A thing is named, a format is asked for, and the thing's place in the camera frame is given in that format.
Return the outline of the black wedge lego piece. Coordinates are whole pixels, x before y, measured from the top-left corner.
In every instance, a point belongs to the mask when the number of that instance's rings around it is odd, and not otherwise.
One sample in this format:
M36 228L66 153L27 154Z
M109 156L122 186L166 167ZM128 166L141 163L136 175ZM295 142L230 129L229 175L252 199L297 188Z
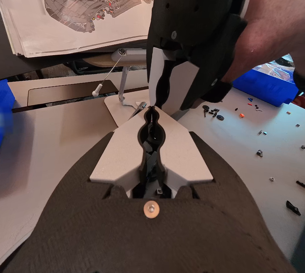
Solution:
M286 208L292 211L294 214L301 216L301 213L297 207L295 207L290 201L286 201Z

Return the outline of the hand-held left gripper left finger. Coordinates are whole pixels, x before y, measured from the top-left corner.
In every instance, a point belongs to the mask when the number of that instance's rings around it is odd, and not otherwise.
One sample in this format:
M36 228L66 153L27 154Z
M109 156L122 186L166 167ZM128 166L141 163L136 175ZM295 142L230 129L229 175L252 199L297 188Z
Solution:
M151 107L144 108L111 133L111 138L95 166L90 181L124 188L128 197L143 184L147 174L144 142L151 123Z

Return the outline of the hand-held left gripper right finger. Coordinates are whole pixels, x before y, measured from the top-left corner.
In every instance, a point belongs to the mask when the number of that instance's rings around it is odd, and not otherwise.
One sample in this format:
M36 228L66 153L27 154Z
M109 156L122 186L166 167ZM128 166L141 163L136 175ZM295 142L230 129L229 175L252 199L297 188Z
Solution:
M197 148L190 132L158 107L156 123L165 133L159 150L161 166L165 172L163 183L175 198L182 186L210 183L213 176Z

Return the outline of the blue plastic bin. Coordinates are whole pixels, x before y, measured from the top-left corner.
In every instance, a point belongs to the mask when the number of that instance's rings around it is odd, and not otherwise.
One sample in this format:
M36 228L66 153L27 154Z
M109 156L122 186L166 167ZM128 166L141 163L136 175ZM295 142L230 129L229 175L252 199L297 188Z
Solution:
M295 83L253 69L234 80L233 87L275 107L291 103L299 91Z
M0 145L6 135L13 130L13 105L15 97L11 91L8 80L0 81Z

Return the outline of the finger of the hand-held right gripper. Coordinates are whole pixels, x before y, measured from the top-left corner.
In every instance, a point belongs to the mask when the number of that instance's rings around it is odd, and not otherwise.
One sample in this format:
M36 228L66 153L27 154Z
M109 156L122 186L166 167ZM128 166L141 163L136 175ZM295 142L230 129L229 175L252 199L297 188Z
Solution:
M149 100L151 106L160 109L176 109L176 84L174 51L154 47L148 74Z
M180 110L198 71L199 67L189 61L173 68L169 79L169 96L163 104L165 113L176 113Z

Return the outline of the pile of small lego pieces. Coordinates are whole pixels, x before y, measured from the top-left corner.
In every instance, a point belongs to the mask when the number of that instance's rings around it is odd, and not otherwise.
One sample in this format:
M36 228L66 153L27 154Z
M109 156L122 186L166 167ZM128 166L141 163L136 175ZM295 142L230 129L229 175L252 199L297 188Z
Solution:
M219 109L217 109L217 108L210 109L209 106L207 106L207 105L203 105L202 108L203 108L204 118L206 118L207 115L209 114L212 116L212 118L217 118L220 121L224 120L224 117L219 114L219 111L220 111Z

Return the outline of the partly built lego car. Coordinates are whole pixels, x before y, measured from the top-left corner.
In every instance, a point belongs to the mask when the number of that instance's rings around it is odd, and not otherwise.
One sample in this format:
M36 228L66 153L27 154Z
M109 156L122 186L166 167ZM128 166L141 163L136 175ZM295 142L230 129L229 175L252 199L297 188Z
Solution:
M159 123L160 113L156 107L149 106L144 112L144 125L138 132L138 141L143 148L143 160L138 168L139 184L131 190L132 198L144 198L148 185L155 181L158 188L154 195L162 199L172 198L172 190L165 184L166 171L161 163L161 146L166 133Z

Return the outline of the white book stand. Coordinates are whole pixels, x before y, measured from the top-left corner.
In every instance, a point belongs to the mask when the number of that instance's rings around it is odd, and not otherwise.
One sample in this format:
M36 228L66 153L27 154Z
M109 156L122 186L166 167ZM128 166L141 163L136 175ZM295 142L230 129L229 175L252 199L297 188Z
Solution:
M136 110L141 102L150 106L149 91L146 90L147 83L144 82L147 75L144 74L143 78L139 74L128 74L132 66L146 68L146 50L129 48L125 49L124 55L121 55L117 50L112 54L85 58L84 61L90 65L105 68L105 71L109 71L108 68L123 67L118 99L113 95L110 96L110 100L105 100L105 104L118 127L131 117L132 109Z

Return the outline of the person's right hand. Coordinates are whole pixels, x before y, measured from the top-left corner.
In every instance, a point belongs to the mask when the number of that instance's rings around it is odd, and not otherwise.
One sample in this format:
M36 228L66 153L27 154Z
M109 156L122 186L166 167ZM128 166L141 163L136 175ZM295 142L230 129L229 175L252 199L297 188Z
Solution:
M231 83L255 66L286 54L304 77L305 0L250 0L245 19L248 24L223 82Z

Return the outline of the clear plastic bags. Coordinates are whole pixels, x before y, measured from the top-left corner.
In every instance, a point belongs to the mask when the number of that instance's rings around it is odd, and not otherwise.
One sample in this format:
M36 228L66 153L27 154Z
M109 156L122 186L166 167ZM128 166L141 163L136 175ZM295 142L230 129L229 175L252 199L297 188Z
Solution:
M281 58L263 65L258 65L254 67L253 70L294 83L293 73L295 70L295 64L290 54L284 55Z

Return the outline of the open instruction book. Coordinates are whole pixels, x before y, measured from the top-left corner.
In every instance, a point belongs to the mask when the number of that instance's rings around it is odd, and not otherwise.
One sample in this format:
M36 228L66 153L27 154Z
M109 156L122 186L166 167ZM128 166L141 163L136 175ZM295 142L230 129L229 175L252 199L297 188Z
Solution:
M154 0L1 0L15 55L71 54L146 40Z

